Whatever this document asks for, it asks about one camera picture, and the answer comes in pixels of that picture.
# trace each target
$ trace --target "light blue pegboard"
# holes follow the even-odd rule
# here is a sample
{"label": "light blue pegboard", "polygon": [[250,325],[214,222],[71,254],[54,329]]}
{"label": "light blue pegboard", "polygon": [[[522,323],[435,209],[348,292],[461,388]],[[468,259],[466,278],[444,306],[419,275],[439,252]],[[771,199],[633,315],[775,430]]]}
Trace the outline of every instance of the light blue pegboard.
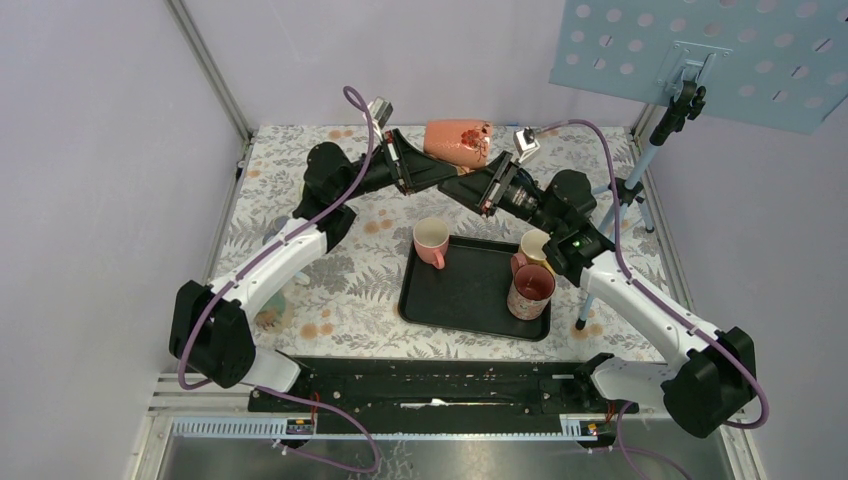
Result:
{"label": "light blue pegboard", "polygon": [[717,52],[704,114],[812,133],[848,96],[846,20],[848,0],[568,0],[550,81],[666,106],[694,44]]}

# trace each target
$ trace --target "cup handle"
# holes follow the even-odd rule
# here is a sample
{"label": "cup handle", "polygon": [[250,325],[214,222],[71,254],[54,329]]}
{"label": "cup handle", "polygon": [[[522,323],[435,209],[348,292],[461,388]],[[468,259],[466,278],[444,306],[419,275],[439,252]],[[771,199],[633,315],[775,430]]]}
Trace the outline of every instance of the cup handle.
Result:
{"label": "cup handle", "polygon": [[439,250],[433,252],[433,266],[439,270],[445,268],[445,257]]}
{"label": "cup handle", "polygon": [[519,252],[512,256],[509,259],[509,266],[512,268],[512,274],[515,275],[518,272],[518,269],[527,265],[527,257]]}
{"label": "cup handle", "polygon": [[554,267],[552,267],[552,266],[551,266],[551,264],[550,264],[550,263],[548,263],[548,261],[547,261],[547,260],[545,260],[545,262],[542,264],[542,266],[543,266],[543,267],[545,267],[545,268],[547,268],[547,269],[548,269],[548,271],[549,271],[549,272],[551,272],[551,275],[553,275],[553,276],[554,276],[554,278],[556,279],[556,275],[557,275],[557,274],[556,274],[556,272],[554,271]]}

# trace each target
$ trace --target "black tray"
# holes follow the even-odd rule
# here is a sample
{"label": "black tray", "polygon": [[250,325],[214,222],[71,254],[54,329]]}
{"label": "black tray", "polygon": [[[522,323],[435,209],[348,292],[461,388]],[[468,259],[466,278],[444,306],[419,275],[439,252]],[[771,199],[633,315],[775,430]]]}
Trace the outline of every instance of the black tray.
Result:
{"label": "black tray", "polygon": [[514,243],[451,235],[445,268],[409,250],[398,311],[410,323],[538,342],[551,331],[551,304],[535,320],[515,318],[506,306]]}

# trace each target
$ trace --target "light gray wall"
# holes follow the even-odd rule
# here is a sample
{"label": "light gray wall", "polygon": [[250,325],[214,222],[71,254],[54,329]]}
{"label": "light gray wall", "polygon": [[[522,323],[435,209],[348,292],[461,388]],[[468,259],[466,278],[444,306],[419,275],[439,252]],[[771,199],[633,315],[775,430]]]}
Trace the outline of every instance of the light gray wall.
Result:
{"label": "light gray wall", "polygon": [[630,125],[641,105],[548,84],[564,0],[186,2],[253,126],[360,122],[340,96],[392,101],[392,123],[585,117]]}
{"label": "light gray wall", "polygon": [[120,478],[239,140],[161,1],[0,4],[0,478]]}
{"label": "light gray wall", "polygon": [[847,134],[848,104],[812,136],[703,117],[651,167],[698,313],[754,339],[770,479],[845,476]]}

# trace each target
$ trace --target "metal bracket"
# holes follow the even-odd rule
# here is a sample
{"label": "metal bracket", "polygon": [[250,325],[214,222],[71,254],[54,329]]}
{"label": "metal bracket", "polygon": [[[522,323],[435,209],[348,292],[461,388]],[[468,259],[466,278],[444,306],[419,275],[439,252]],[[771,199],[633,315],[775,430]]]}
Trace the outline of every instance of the metal bracket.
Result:
{"label": "metal bracket", "polygon": [[657,74],[657,85],[664,86],[676,100],[683,91],[684,81],[703,85],[713,69],[732,53],[728,48],[674,42]]}

